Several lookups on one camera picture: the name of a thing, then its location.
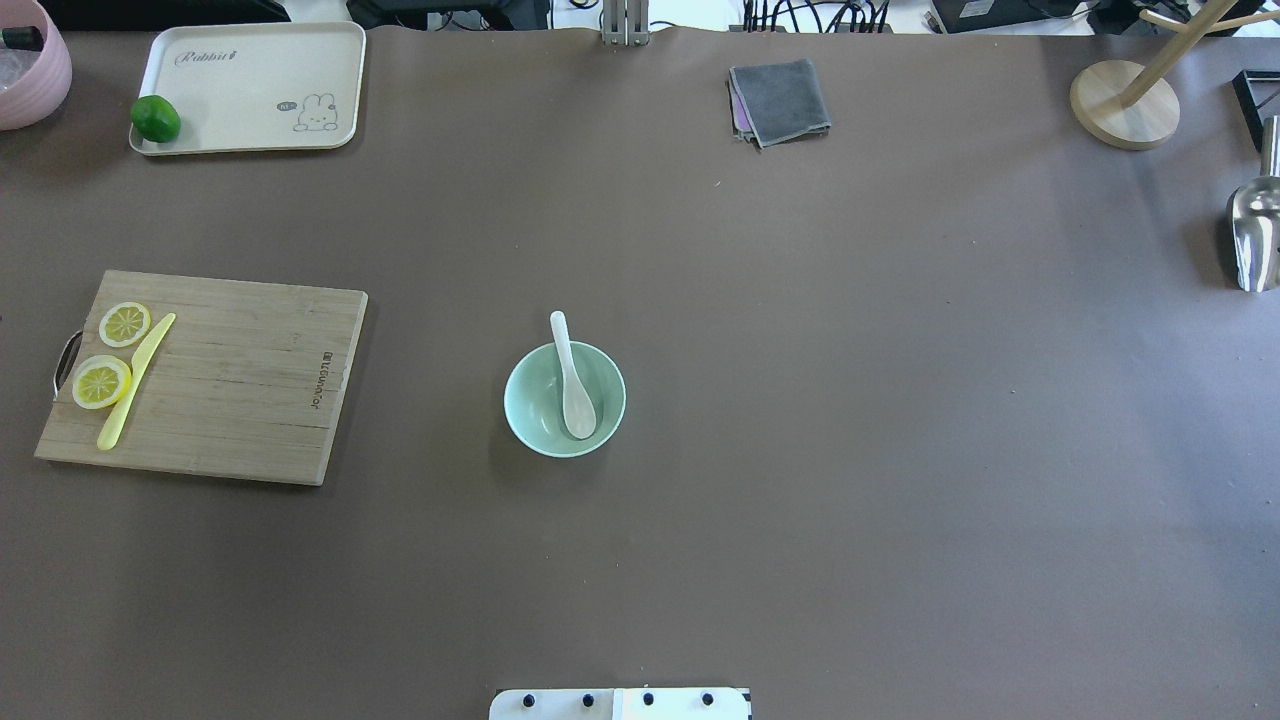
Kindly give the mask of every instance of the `pink basket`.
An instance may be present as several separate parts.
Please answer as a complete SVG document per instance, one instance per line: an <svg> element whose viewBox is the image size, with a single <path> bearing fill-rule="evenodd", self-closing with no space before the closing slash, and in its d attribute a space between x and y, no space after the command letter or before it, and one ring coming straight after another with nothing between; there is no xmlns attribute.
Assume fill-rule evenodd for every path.
<svg viewBox="0 0 1280 720"><path fill-rule="evenodd" d="M0 92L0 131L4 131L42 120L61 105L72 86L72 56L54 20L36 0L0 0L0 24L36 26L45 35L45 49L36 64Z"/></svg>

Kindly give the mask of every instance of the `spoon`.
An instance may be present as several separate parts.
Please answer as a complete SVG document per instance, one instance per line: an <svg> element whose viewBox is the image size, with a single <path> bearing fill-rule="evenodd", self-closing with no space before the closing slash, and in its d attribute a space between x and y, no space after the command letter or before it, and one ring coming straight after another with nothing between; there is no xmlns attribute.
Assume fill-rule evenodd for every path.
<svg viewBox="0 0 1280 720"><path fill-rule="evenodd" d="M573 368L573 354L570 352L568 325L564 323L564 313L559 310L552 313L552 337L556 338L556 355L561 359L561 377L564 386L564 427L568 434L577 439L586 439L595 432L595 406L591 405L582 380L577 378L577 369Z"/></svg>
<svg viewBox="0 0 1280 720"><path fill-rule="evenodd" d="M1235 237L1236 282L1240 290L1262 292L1280 286L1280 156L1276 118L1262 128L1262 177L1231 195L1231 234Z"/></svg>

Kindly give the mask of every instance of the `folded towel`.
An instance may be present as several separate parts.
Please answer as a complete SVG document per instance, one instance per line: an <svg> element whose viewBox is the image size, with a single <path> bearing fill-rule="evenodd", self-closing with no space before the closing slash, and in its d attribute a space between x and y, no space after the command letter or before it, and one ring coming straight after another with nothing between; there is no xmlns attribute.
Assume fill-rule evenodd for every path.
<svg viewBox="0 0 1280 720"><path fill-rule="evenodd" d="M831 128L831 117L812 60L737 65L728 69L728 77L730 104L739 137L754 137L760 147L768 147ZM749 131L740 126L744 118Z"/></svg>

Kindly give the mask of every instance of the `rabbit drawing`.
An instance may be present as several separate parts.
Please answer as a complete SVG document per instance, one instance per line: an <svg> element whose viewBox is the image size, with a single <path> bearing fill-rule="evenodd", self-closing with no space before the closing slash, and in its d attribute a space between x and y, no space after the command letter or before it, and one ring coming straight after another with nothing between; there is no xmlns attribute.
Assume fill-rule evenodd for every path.
<svg viewBox="0 0 1280 720"><path fill-rule="evenodd" d="M293 126L293 129L296 132L338 129L338 109L333 94L307 95L302 101L302 111L298 113L298 124Z"/></svg>

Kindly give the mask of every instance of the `bowl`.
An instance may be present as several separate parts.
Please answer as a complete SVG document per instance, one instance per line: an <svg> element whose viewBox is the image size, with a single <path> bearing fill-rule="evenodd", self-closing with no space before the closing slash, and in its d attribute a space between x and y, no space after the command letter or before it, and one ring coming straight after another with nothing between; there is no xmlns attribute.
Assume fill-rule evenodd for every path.
<svg viewBox="0 0 1280 720"><path fill-rule="evenodd" d="M622 373L608 355L585 342L571 341L573 365L598 420L591 437L577 439L564 427L561 406L561 372L556 346L547 343L516 363L507 378L502 404L507 424L520 442L549 457L577 457L604 445L622 423L627 388Z"/></svg>
<svg viewBox="0 0 1280 720"><path fill-rule="evenodd" d="M45 49L36 63L0 92L0 131L17 129L47 118L72 86L72 56L54 20L36 0L0 0L4 27L36 26Z"/></svg>

